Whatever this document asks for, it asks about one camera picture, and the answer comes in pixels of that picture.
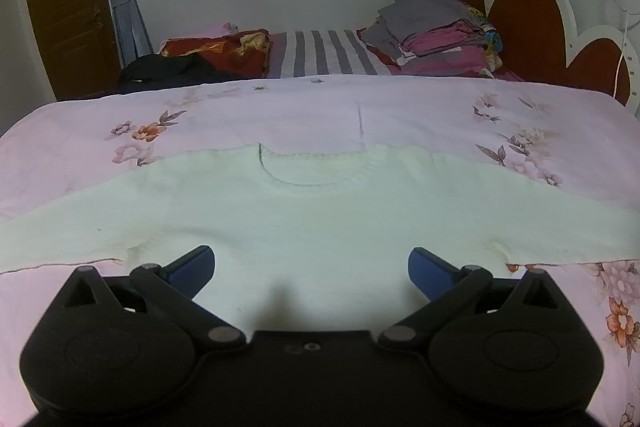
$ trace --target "red pillow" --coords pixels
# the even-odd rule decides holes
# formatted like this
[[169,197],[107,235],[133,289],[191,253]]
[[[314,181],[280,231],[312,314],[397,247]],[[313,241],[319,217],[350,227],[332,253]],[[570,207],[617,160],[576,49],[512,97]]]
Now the red pillow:
[[180,57],[199,53],[217,70],[245,78],[264,78],[270,45],[269,32],[260,29],[215,39],[170,39],[160,54],[163,57]]

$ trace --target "stack of folded clothes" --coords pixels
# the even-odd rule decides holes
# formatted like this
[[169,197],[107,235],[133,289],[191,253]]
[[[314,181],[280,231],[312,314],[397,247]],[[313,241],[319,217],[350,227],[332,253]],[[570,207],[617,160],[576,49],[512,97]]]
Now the stack of folded clothes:
[[491,76],[501,66],[497,31],[460,0],[402,0],[378,14],[358,35],[396,73]]

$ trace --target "pink folded clothes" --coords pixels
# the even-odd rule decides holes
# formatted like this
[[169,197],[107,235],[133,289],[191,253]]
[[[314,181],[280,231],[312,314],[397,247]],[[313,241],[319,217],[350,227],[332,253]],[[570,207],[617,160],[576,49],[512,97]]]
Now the pink folded clothes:
[[491,76],[481,46],[460,46],[445,52],[416,57],[399,68],[414,76]]
[[449,26],[411,36],[404,40],[402,48],[422,57],[456,46],[482,46],[484,44],[487,44],[487,40],[482,29],[465,19],[460,19]]

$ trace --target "red wooden headboard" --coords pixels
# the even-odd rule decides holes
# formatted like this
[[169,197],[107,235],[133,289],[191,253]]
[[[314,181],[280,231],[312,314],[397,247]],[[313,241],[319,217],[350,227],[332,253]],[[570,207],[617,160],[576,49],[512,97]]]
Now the red wooden headboard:
[[[622,41],[622,34],[615,28],[596,26],[578,36],[568,0],[463,1],[485,14],[488,6],[488,19],[504,43],[500,57],[511,71],[525,80],[613,95],[620,59],[619,42]],[[631,86],[636,84],[638,58],[631,45],[627,46],[618,77],[616,99],[635,112],[640,98]]]

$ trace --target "pink floral bedsheet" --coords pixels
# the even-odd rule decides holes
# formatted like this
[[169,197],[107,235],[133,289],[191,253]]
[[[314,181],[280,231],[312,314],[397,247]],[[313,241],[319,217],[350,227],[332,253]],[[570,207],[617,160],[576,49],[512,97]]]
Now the pink floral bedsheet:
[[[252,142],[282,153],[417,144],[640,211],[640,124],[604,94],[491,79],[327,75],[40,108],[0,139],[0,220],[176,153]],[[122,211],[143,219],[135,209]],[[112,261],[98,265],[107,275],[121,270]],[[636,266],[640,261],[546,267],[603,351],[606,373],[590,410],[606,426],[640,420]],[[0,333],[0,427],[33,413],[18,355],[71,269],[0,275],[0,319],[11,325]],[[524,269],[508,266],[496,275],[519,277]]]

